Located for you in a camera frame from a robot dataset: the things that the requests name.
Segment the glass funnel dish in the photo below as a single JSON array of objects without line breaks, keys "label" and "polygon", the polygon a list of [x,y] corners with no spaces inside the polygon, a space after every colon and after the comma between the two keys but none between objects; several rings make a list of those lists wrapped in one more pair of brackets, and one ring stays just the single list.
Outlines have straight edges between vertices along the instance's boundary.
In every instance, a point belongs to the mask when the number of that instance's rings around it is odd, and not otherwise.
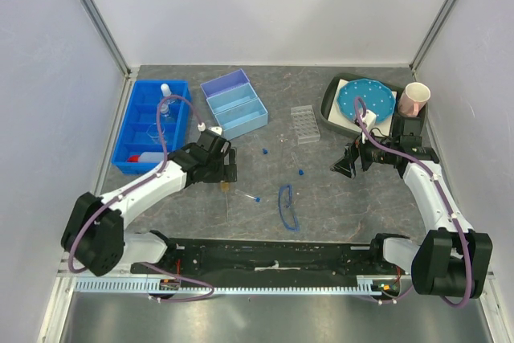
[{"label": "glass funnel dish", "polygon": [[148,127],[146,134],[153,144],[161,145],[161,141],[168,142],[164,125],[160,125],[158,129],[157,124],[153,123]]}]

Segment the red cap wash bottle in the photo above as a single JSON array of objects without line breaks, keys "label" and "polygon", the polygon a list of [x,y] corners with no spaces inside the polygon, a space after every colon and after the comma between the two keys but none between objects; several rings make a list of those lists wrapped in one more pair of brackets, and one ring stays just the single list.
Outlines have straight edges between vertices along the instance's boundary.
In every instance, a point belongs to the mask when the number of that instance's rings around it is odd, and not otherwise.
[{"label": "red cap wash bottle", "polygon": [[163,152],[143,152],[141,154],[132,155],[127,162],[132,163],[160,163],[164,160]]}]

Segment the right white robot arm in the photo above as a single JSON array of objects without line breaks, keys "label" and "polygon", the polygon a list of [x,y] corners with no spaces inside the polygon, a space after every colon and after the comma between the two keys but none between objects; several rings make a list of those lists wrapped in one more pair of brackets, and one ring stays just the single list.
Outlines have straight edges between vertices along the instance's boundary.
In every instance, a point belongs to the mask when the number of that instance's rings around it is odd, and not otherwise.
[{"label": "right white robot arm", "polygon": [[368,253],[369,267],[387,273],[395,265],[411,274],[420,295],[458,297],[462,302],[481,296],[492,255],[492,240],[463,217],[443,178],[436,152],[422,143],[422,121],[394,115],[388,137],[369,140],[359,135],[331,167],[353,178],[355,164],[366,171],[374,164],[393,166],[411,191],[426,236],[420,245],[407,237],[379,234]]}]

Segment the clear flask white cap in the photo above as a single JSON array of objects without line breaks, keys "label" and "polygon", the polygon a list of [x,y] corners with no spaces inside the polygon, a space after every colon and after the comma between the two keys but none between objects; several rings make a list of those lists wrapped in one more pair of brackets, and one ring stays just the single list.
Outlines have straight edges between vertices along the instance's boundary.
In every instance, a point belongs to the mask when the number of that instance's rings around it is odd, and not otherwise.
[{"label": "clear flask white cap", "polygon": [[[168,97],[173,94],[170,86],[166,83],[161,84],[161,93],[164,97]],[[168,100],[168,102],[171,104],[174,104],[174,103],[177,103],[178,100],[176,98],[172,98],[172,99]]]}]

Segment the small glass beaker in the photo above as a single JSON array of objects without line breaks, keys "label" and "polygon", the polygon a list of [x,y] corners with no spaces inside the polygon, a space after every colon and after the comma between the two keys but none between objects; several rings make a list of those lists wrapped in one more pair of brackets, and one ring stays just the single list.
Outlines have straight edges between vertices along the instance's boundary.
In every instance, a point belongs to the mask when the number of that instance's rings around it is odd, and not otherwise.
[{"label": "small glass beaker", "polygon": [[165,123],[175,123],[176,118],[172,112],[169,101],[166,101],[159,109],[160,120]]}]

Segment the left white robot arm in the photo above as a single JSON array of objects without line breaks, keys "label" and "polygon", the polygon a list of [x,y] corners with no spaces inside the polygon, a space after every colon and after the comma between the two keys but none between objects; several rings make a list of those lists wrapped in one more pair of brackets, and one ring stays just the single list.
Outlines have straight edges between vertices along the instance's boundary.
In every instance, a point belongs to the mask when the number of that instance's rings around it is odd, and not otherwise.
[{"label": "left white robot arm", "polygon": [[100,196],[79,196],[61,238],[69,271],[104,276],[134,263],[148,263],[159,273],[173,270],[177,260],[169,241],[155,231],[128,233],[129,224],[194,184],[236,182],[236,157],[230,141],[206,130],[197,141],[164,154],[157,166],[127,185]]}]

